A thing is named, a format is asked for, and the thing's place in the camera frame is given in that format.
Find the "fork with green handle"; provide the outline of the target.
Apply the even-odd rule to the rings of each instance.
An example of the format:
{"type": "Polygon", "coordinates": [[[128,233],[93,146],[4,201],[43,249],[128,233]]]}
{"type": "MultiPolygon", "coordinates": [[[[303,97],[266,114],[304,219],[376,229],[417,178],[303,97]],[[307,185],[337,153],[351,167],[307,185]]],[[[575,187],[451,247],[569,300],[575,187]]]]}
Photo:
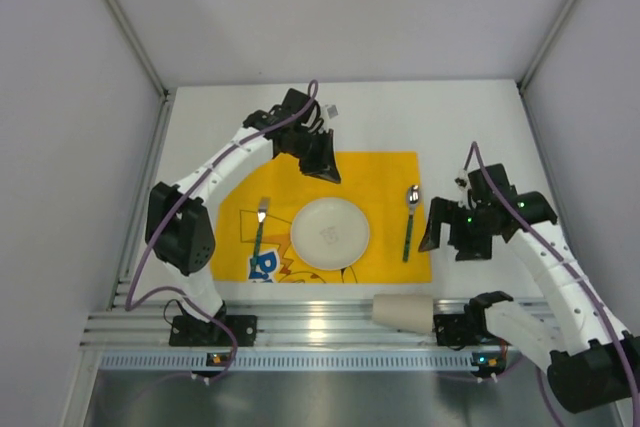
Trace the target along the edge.
{"type": "Polygon", "coordinates": [[[269,204],[270,204],[270,198],[269,197],[263,197],[260,200],[260,203],[259,203],[259,206],[258,206],[258,209],[257,209],[258,226],[257,226],[257,229],[256,229],[256,236],[255,236],[255,240],[254,240],[254,247],[253,247],[252,257],[251,257],[251,260],[250,260],[251,271],[255,271],[256,267],[257,267],[257,264],[258,264],[258,258],[259,258],[259,255],[260,255],[260,247],[261,247],[263,231],[264,231],[264,223],[266,221],[269,204]]]}

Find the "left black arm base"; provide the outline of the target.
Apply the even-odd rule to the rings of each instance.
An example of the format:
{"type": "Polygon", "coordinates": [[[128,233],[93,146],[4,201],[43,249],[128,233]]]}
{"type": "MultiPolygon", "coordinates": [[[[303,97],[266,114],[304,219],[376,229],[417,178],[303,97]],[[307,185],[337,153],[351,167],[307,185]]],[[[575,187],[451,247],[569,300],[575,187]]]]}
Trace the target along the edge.
{"type": "MultiPolygon", "coordinates": [[[[223,322],[236,338],[239,347],[255,344],[258,318],[254,315],[227,315],[223,322]]],[[[172,320],[169,337],[172,347],[231,347],[231,337],[211,322],[189,315],[178,315],[172,320]]]]}

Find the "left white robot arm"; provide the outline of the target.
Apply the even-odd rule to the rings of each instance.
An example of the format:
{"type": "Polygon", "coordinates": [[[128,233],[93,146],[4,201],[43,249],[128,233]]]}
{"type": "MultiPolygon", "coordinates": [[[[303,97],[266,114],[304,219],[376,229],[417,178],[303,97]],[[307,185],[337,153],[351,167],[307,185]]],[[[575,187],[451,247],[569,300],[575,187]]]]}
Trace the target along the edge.
{"type": "Polygon", "coordinates": [[[285,154],[297,160],[302,175],[340,183],[330,127],[338,111],[318,103],[317,88],[312,82],[306,92],[289,89],[270,110],[251,113],[232,139],[191,174],[151,189],[142,258],[155,256],[173,275],[168,289],[190,316],[209,322],[224,311],[209,262],[219,208],[242,181],[285,154]]]}

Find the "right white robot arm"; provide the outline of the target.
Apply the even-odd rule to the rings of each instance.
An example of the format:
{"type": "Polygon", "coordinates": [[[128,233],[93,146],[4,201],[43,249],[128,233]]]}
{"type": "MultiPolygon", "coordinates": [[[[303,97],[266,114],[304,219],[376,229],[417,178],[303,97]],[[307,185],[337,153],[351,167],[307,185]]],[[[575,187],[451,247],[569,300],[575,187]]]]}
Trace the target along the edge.
{"type": "Polygon", "coordinates": [[[505,341],[546,375],[571,413],[636,400],[639,339],[596,294],[544,195],[518,192],[501,164],[465,172],[456,183],[465,199],[431,200],[420,251],[439,248],[443,226],[458,262],[491,259],[493,241],[501,238],[525,265],[556,324],[534,317],[506,292],[481,293],[464,305],[458,325],[434,319],[439,345],[505,341]]]}

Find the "cream round plate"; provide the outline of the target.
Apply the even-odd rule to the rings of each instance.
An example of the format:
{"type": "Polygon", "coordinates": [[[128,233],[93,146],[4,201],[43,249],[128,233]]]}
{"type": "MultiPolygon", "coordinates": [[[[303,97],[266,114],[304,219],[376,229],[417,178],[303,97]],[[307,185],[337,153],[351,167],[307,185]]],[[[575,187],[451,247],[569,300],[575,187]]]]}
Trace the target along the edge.
{"type": "Polygon", "coordinates": [[[295,215],[291,245],[301,261],[322,271],[357,262],[370,241],[369,221],[353,202],[338,197],[313,200],[295,215]]]}

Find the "spoon with green handle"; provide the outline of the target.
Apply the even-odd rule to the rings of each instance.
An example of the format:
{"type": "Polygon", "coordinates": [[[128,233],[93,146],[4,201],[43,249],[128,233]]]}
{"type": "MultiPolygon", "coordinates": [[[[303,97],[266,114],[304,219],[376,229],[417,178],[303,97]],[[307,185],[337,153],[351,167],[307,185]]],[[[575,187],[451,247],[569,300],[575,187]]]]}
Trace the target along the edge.
{"type": "Polygon", "coordinates": [[[418,206],[421,203],[421,189],[418,184],[412,184],[406,192],[406,204],[408,208],[408,217],[403,245],[402,262],[406,263],[410,256],[411,239],[413,232],[414,216],[418,206]]]}

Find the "beige paper cup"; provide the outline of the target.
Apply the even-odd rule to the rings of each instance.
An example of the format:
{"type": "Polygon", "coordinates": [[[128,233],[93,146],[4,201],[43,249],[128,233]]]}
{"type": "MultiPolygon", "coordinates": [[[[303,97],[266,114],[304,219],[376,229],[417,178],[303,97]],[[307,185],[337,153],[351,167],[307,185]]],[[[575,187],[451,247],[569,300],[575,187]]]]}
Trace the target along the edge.
{"type": "Polygon", "coordinates": [[[423,294],[376,294],[372,320],[396,330],[429,334],[434,321],[434,299],[423,294]]]}

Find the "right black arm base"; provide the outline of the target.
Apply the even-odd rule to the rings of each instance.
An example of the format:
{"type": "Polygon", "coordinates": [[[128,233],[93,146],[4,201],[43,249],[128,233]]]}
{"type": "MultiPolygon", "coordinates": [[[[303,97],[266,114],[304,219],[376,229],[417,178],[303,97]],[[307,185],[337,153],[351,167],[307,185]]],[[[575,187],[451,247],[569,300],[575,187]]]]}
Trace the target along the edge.
{"type": "Polygon", "coordinates": [[[437,345],[460,351],[481,345],[486,337],[479,332],[465,314],[436,314],[433,317],[437,345]]]}

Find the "yellow Pikachu cloth placemat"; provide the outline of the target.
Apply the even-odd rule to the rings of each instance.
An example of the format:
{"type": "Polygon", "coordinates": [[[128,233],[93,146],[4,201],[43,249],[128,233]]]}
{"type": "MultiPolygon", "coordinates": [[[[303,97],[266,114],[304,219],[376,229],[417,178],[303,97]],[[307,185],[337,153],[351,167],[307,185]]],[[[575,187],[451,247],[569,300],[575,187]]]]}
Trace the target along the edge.
{"type": "Polygon", "coordinates": [[[339,152],[341,183],[306,177],[291,157],[280,156],[250,174],[219,208],[216,249],[210,270],[217,281],[314,284],[415,284],[432,280],[431,262],[417,251],[426,225],[418,207],[413,224],[409,260],[402,262],[408,217],[406,192],[418,184],[420,172],[414,152],[339,152]],[[251,271],[257,209],[270,198],[260,255],[251,271]],[[370,226],[369,246],[351,266],[322,271],[300,260],[291,245],[291,223],[309,202],[338,197],[353,202],[370,226]]]}

